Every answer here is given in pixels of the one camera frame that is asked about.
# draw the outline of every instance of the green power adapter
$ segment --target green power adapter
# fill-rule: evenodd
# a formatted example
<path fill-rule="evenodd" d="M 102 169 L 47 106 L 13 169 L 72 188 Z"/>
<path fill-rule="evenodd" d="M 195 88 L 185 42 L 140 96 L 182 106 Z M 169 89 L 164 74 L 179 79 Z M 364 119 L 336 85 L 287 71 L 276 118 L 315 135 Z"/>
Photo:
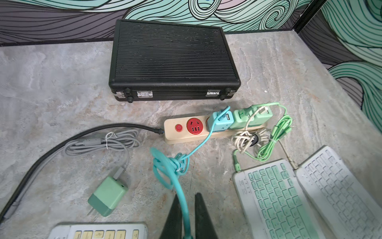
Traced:
<path fill-rule="evenodd" d="M 102 216 L 110 215 L 127 192 L 119 180 L 107 177 L 87 202 Z"/>

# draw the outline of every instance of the teal cable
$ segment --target teal cable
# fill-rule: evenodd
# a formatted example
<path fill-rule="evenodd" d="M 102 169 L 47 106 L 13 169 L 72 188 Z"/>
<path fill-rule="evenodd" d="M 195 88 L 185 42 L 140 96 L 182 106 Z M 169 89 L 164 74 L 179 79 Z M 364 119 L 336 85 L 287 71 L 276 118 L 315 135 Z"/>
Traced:
<path fill-rule="evenodd" d="M 179 176 L 185 175 L 187 173 L 188 167 L 189 167 L 189 158 L 191 155 L 193 155 L 201 146 L 203 146 L 207 140 L 211 137 L 212 132 L 214 131 L 214 127 L 216 122 L 219 120 L 220 117 L 222 117 L 224 114 L 227 113 L 227 111 L 230 110 L 230 107 L 227 106 L 214 120 L 210 133 L 206 137 L 206 139 L 199 144 L 191 153 L 188 155 L 178 153 L 175 158 L 169 158 L 165 156 L 162 152 L 160 152 L 156 148 L 151 148 L 150 152 L 153 155 L 153 166 L 152 170 L 154 172 L 155 177 L 167 188 L 172 189 L 175 187 L 176 193 L 178 194 L 180 207 L 182 210 L 183 215 L 183 224 L 185 228 L 185 236 L 184 239 L 192 239 L 191 236 L 191 225 L 190 225 L 190 218 L 189 218 L 189 212 L 188 212 L 188 206 L 185 194 L 183 193 L 182 186 L 179 183 Z M 164 175 L 166 175 L 170 179 L 170 183 L 167 183 L 163 177 L 158 172 L 161 171 Z"/>

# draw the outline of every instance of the marble tabletop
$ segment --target marble tabletop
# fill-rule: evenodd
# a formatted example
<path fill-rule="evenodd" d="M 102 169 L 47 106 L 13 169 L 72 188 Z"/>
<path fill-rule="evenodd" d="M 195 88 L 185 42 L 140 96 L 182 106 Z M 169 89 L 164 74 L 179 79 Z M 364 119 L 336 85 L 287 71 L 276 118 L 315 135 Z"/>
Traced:
<path fill-rule="evenodd" d="M 232 99 L 118 102 L 108 87 L 112 42 L 0 48 L 0 208 L 25 172 L 45 152 L 85 129 L 114 122 L 162 127 L 165 119 L 206 115 L 278 101 L 293 118 L 283 142 L 296 163 L 322 145 L 332 147 L 382 205 L 382 135 L 293 31 L 227 35 L 242 85 Z M 282 115 L 272 108 L 273 125 Z M 16 213 L 0 226 L 0 238 L 47 238 L 61 222 L 144 221 L 149 238 L 160 236 L 174 198 L 152 173 L 149 147 L 168 156 L 200 142 L 167 145 L 163 136 L 140 131 L 122 175 L 129 191 L 106 218 L 87 213 L 87 199 L 126 159 L 123 152 L 83 157 L 58 155 L 39 174 Z M 251 238 L 232 178 L 229 138 L 209 140 L 180 178 L 191 212 L 202 193 L 219 238 Z M 286 158 L 279 145 L 270 160 Z M 259 165 L 245 155 L 243 169 Z M 316 212 L 327 238 L 334 238 Z"/>

